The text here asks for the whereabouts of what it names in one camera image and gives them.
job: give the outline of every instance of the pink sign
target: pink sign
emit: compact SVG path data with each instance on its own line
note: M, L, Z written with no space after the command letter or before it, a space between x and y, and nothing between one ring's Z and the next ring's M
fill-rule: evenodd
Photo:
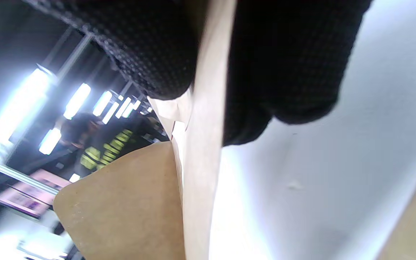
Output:
M31 174L30 177L57 190L71 183L66 179L41 169ZM18 182L13 188L10 187L0 192L0 204L38 218L49 209L49 206L54 201L54 197L54 195L46 191L42 191L23 182Z

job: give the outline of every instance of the ceiling light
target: ceiling light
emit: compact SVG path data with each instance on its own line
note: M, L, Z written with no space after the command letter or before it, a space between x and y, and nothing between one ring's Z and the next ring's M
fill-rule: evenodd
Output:
M102 120L102 123L104 123L104 124L109 123L110 118L115 113L115 111L117 110L118 106L119 106L119 104L117 102L115 102L112 105L112 107L110 108L109 112L107 112L107 114L105 115L104 119Z
M134 109L134 110L137 110L137 108L139 107L139 105L140 105L140 100L137 100L137 101L134 103L134 107L133 107L133 109Z
M133 107L134 107L134 104L133 103L129 103L129 105L127 106L127 108L123 112L123 117L128 118L129 117L129 114L131 114L131 111L133 110Z
M16 90L13 97L7 102L6 107L0 115L0 143L5 143L14 133L18 125L35 108L50 85L50 76L35 69Z
M123 102L122 106L120 107L120 109L118 109L118 112L115 114L117 118L120 118L122 116L124 110L127 108L130 102L131 102L131 99L127 97L125 101Z
M78 181L79 178L80 178L80 176L78 174L73 173L73 175L70 177L69 181L70 182L75 182L75 181Z
M70 101L65 107L64 117L68 120L71 120L74 115L78 112L79 108L83 105L89 93L91 92L91 87L88 84L83 83L79 86L78 90L71 97Z
M94 110L92 111L92 113L96 117L102 115L102 112L104 111L105 107L107 107L107 104L110 102L110 99L112 99L112 93L110 91L105 91L99 98L99 101L97 101L96 105L94 105Z
M45 155L50 155L57 143L59 143L60 138L62 137L61 131L57 128L49 130L46 136L41 141L39 151Z

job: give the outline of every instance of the white wall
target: white wall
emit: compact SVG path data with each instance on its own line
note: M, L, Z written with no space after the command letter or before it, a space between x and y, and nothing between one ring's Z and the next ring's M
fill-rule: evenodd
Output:
M47 211L36 221L12 209L3 209L0 213L0 260L22 260L26 254L17 250L20 241L25 241L24 249L38 255L69 250L73 245L70 237L51 234L58 221L53 211Z
M328 117L223 149L210 257L372 260L415 188L416 0L375 0Z

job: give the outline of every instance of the reflective yellow stripe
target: reflective yellow stripe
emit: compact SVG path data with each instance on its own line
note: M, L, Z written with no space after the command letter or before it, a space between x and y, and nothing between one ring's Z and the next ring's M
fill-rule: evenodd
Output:
M100 162L101 162L101 163L103 163L103 164L105 164L105 165L107 165L107 164L109 164L109 163L110 163L109 161L106 161L106 160L104 160L103 158L100 160Z
M111 153L109 150L105 150L104 155L109 156L112 159L117 158L117 156Z
M119 154L120 153L120 151L118 151L117 149L111 147L108 143L104 144L104 148L107 149L107 150L109 150L109 151L111 151L112 153L116 153L116 154Z
M125 135L124 133L119 133L116 138L124 143L126 143L129 140L129 136Z
M133 133L131 131L129 131L128 129L123 130L123 132L125 135L132 135Z
M112 140L110 145L115 147L117 150L121 150L124 146L124 144L122 142L120 142L119 140L116 140L116 139Z
M97 163L93 161L91 158L89 158L88 156L81 155L81 165L92 170L97 165Z
M104 160L106 160L106 161L109 161L109 162L113 162L113 159L112 158L110 158L110 157L108 157L108 156L102 156L102 158L104 159Z
M84 153L86 153L87 155L89 155L91 158L93 158L96 161L99 161L100 159L100 151L94 147L89 147L88 149L84 151Z
M102 168L104 168L105 167L105 165L104 164L98 164L97 165L97 170L100 170L100 169L102 169Z

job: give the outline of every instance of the person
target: person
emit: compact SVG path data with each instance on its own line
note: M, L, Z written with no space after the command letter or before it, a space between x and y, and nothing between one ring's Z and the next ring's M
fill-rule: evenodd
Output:
M155 130L148 116L133 111L128 118L112 118L107 125L91 113L78 113L62 124L60 142L81 149L74 173L85 177L125 154L151 145L155 139L169 140Z

